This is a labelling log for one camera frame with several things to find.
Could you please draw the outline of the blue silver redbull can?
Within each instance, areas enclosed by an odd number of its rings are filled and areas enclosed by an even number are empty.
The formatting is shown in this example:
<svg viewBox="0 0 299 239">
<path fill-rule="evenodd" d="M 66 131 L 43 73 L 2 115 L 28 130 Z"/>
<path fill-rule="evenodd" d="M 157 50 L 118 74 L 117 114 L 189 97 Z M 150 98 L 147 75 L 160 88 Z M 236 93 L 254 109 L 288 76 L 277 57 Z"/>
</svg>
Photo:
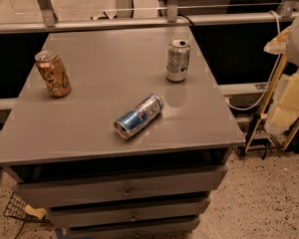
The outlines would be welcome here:
<svg viewBox="0 0 299 239">
<path fill-rule="evenodd" d="M 163 108 L 163 99 L 150 94 L 132 111 L 117 119 L 114 122 L 115 129 L 120 137 L 130 139 L 155 119 Z"/>
</svg>

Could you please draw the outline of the silver green soda can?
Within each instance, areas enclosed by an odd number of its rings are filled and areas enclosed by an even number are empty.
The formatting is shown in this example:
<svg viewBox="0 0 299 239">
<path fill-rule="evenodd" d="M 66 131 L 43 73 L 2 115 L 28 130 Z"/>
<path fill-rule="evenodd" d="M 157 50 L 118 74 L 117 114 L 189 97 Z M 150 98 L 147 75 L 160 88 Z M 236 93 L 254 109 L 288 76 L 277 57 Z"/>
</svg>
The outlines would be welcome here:
<svg viewBox="0 0 299 239">
<path fill-rule="evenodd" d="M 174 38 L 167 47 L 166 78 L 172 82 L 182 82 L 186 79 L 189 66 L 189 41 Z"/>
</svg>

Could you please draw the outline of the orange soda can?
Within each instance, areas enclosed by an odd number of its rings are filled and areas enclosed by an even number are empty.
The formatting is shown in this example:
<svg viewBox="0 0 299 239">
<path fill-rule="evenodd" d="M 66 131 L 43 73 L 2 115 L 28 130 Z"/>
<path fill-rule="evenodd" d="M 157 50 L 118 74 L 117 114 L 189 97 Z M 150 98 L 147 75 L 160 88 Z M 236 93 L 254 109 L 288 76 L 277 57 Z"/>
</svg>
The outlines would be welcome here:
<svg viewBox="0 0 299 239">
<path fill-rule="evenodd" d="M 39 52 L 35 56 L 35 64 L 51 97 L 61 98 L 71 91 L 65 66 L 56 52 L 50 50 Z"/>
</svg>

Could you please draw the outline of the grey drawer cabinet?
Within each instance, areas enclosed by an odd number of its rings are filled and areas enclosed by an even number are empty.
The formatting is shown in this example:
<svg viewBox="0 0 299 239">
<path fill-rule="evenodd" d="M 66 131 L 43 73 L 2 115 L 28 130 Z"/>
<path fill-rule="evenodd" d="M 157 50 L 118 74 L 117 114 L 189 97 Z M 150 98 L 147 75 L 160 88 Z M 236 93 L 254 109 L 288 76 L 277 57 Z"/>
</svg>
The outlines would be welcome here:
<svg viewBox="0 0 299 239">
<path fill-rule="evenodd" d="M 15 193 L 71 239 L 193 230 L 243 135 L 197 46 L 186 79 L 165 75 L 186 27 L 52 34 L 71 92 L 29 75 L 0 133 Z"/>
</svg>

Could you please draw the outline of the yellow metal stand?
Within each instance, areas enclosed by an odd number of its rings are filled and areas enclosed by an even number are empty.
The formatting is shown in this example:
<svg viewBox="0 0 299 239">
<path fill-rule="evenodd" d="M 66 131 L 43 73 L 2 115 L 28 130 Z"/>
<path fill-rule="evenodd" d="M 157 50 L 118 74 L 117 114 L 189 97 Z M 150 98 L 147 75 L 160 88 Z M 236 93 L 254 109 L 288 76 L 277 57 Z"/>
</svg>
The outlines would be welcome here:
<svg viewBox="0 0 299 239">
<path fill-rule="evenodd" d="M 272 76 L 268 82 L 268 88 L 264 93 L 264 96 L 260 100 L 260 107 L 255 112 L 251 123 L 249 124 L 249 130 L 245 137 L 245 145 L 239 146 L 237 148 L 237 153 L 240 156 L 245 156 L 246 153 L 250 150 L 251 146 L 254 146 L 255 150 L 260 150 L 260 145 L 264 145 L 264 153 L 262 158 L 265 158 L 267 152 L 270 149 L 282 149 L 287 150 L 289 145 L 291 144 L 292 139 L 296 135 L 297 131 L 299 130 L 299 117 L 297 120 L 291 125 L 290 132 L 286 136 L 285 140 L 280 143 L 273 134 L 268 133 L 268 138 L 262 137 L 257 138 L 257 132 L 260 126 L 265 122 L 268 121 L 269 117 L 269 105 L 273 103 L 273 95 L 278 82 L 284 72 L 286 66 L 288 64 L 287 56 L 286 55 L 279 55 L 277 58 L 277 63 L 274 67 L 272 72 Z"/>
</svg>

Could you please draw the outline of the bottom grey drawer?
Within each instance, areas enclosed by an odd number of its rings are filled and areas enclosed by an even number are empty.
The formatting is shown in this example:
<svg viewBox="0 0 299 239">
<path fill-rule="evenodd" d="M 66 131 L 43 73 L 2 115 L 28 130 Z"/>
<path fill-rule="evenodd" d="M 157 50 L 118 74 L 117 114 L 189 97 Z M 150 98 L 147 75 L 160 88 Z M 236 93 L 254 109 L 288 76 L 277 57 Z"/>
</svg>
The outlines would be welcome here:
<svg viewBox="0 0 299 239">
<path fill-rule="evenodd" d="M 172 217 L 134 223 L 119 223 L 71 229 L 71 239 L 138 239 L 141 236 L 194 230 L 199 224 L 198 216 Z"/>
</svg>

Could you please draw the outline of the grey drawer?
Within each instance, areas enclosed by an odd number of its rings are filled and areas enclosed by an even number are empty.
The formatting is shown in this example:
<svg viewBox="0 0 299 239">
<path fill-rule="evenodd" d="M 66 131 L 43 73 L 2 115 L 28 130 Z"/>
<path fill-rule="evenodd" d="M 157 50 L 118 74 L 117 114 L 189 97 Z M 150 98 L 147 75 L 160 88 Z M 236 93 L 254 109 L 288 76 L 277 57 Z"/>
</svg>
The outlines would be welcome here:
<svg viewBox="0 0 299 239">
<path fill-rule="evenodd" d="M 141 236 L 194 230 L 199 224 L 198 216 L 172 217 L 134 223 L 119 223 L 71 229 L 71 239 L 138 239 Z"/>
<path fill-rule="evenodd" d="M 218 188 L 226 165 L 17 184 L 14 192 L 32 207 L 61 207 L 176 195 Z"/>
<path fill-rule="evenodd" d="M 50 211 L 48 219 L 56 226 L 65 228 L 134 223 L 161 218 L 199 215 L 206 210 L 209 203 L 209 197 L 196 196 L 81 210 Z"/>
</svg>

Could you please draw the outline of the top grey drawer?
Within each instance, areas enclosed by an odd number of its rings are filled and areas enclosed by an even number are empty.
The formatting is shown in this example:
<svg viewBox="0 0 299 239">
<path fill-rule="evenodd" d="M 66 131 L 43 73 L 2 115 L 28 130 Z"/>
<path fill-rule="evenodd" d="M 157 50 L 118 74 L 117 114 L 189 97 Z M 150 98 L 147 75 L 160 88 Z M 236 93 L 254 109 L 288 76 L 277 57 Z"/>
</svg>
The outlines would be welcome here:
<svg viewBox="0 0 299 239">
<path fill-rule="evenodd" d="M 176 195 L 218 188 L 226 165 L 17 184 L 14 192 L 32 207 L 61 207 Z"/>
</svg>

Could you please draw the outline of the middle grey drawer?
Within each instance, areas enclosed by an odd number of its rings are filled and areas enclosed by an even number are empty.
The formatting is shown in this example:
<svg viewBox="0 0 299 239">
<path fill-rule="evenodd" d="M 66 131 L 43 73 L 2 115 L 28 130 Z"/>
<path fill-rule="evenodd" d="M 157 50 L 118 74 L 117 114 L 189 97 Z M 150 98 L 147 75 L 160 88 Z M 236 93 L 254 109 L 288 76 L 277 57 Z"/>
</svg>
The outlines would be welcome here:
<svg viewBox="0 0 299 239">
<path fill-rule="evenodd" d="M 65 228 L 134 223 L 161 218 L 199 215 L 206 210 L 209 203 L 209 197 L 196 196 L 81 210 L 50 211 L 48 219 L 56 226 Z"/>
</svg>

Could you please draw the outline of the yellow foam piece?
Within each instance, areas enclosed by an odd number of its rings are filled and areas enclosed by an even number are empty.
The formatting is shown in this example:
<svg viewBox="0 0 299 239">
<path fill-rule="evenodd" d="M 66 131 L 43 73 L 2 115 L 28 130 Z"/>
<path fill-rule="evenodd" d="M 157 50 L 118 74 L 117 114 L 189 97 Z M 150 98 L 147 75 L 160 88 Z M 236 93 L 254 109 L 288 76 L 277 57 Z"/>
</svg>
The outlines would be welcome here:
<svg viewBox="0 0 299 239">
<path fill-rule="evenodd" d="M 47 213 L 45 208 L 33 208 L 29 204 L 27 204 L 24 207 L 24 211 L 26 214 L 28 214 L 30 216 L 34 216 L 34 217 L 38 218 L 39 220 L 42 220 Z"/>
</svg>

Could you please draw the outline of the grey metal railing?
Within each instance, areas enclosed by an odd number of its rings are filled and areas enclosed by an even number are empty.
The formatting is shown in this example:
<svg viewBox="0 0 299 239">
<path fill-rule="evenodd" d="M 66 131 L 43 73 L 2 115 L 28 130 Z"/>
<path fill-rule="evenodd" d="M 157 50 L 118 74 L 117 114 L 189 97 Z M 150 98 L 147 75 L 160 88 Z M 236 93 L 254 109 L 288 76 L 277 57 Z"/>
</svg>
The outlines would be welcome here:
<svg viewBox="0 0 299 239">
<path fill-rule="evenodd" d="M 272 22 L 268 12 L 168 16 L 170 6 L 134 7 L 132 18 L 116 19 L 108 10 L 103 16 L 87 3 L 94 0 L 0 0 L 0 34 L 74 32 L 164 26 L 229 25 Z"/>
</svg>

